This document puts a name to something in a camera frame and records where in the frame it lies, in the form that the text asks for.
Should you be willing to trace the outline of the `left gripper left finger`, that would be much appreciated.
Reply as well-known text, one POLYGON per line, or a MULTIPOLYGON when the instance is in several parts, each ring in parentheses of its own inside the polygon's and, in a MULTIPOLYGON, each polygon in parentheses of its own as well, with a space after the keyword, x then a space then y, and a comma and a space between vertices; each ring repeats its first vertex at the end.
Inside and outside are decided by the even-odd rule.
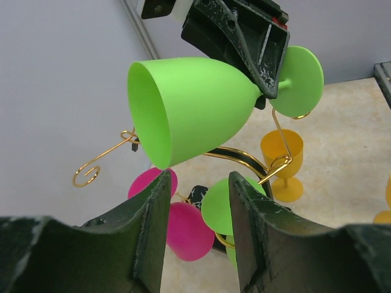
POLYGON ((1 219, 2 292, 159 292, 171 175, 83 226, 1 219))

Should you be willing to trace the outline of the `pink wine glass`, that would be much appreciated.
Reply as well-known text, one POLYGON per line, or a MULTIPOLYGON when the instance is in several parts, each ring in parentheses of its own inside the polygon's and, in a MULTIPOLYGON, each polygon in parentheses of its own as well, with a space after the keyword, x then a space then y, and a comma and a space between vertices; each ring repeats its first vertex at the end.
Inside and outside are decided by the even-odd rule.
MULTIPOLYGON (((171 198, 178 186, 177 174, 171 169, 171 198)), ((128 199, 143 191, 162 173, 154 167, 139 175, 131 184, 128 199)), ((212 249, 214 232, 203 221, 201 211, 187 202, 170 204, 166 244, 183 261, 197 261, 212 249)))

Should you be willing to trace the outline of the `green wine glass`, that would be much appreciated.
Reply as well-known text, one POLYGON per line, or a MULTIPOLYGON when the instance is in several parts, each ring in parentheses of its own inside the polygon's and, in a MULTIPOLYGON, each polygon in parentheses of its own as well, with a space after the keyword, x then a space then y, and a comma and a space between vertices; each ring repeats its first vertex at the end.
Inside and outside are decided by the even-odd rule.
POLYGON ((203 221, 211 230, 225 236, 229 244, 235 243, 228 178, 218 181, 208 189, 202 200, 201 213, 203 221))
MULTIPOLYGON (((299 117, 318 104, 324 74, 307 48, 289 46, 270 104, 286 117, 299 117)), ((152 164, 167 169, 230 140, 248 121, 257 100, 266 98, 239 69, 205 57, 133 63, 128 102, 134 127, 152 164)))

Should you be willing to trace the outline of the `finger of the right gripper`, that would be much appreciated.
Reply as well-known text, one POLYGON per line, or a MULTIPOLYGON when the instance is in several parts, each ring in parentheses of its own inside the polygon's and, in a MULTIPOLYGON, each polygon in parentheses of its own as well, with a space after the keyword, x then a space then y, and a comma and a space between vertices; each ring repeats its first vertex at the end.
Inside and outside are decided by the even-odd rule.
POLYGON ((242 71, 275 99, 290 33, 274 1, 194 1, 181 37, 208 57, 242 71))

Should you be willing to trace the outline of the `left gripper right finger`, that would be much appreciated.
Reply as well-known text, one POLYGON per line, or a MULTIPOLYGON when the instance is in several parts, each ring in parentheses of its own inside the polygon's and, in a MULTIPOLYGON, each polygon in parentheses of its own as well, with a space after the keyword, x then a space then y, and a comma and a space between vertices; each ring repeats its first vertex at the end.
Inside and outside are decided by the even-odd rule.
POLYGON ((390 226, 333 229, 229 175, 241 292, 389 292, 390 226))

